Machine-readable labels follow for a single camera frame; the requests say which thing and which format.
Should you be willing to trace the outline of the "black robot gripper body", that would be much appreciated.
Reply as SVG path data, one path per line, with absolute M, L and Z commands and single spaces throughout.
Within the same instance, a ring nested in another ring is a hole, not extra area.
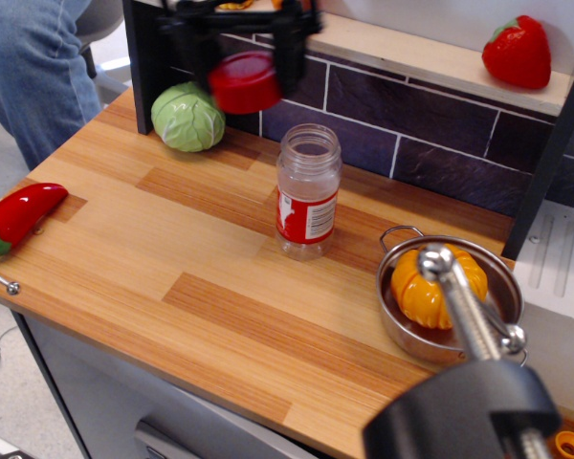
M 322 22 L 315 1 L 281 1 L 276 9 L 222 10 L 228 1 L 164 1 L 164 14 L 158 19 L 165 31 L 179 27 L 196 33 L 273 33 L 279 26 L 310 35 L 320 33 Z

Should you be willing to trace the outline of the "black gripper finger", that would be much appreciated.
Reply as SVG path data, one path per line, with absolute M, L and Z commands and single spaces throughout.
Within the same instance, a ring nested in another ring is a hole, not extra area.
M 274 65 L 283 96 L 292 95 L 305 73 L 306 35 L 294 22 L 276 21 L 272 25 Z
M 170 27 L 170 37 L 181 63 L 193 74 L 201 88 L 210 93 L 210 72 L 223 58 L 215 36 L 191 24 L 176 23 Z

